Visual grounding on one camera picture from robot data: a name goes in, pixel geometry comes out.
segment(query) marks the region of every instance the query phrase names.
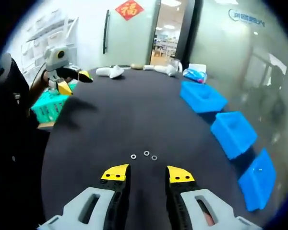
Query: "black table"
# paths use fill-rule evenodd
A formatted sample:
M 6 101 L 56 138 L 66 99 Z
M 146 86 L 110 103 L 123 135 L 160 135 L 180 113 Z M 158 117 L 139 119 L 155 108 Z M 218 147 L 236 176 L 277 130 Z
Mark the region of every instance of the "black table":
M 275 213 L 275 193 L 264 210 L 245 208 L 237 170 L 210 125 L 179 97 L 182 75 L 126 70 L 111 80 L 78 83 L 51 132 L 42 172 L 46 218 L 102 173 L 129 163 L 132 169 L 127 230 L 169 230 L 164 175 L 167 165 L 190 171 L 199 186 L 229 203 L 236 216 L 264 225 Z M 158 157 L 152 161 L 143 152 Z M 136 160 L 130 156 L 137 155 Z

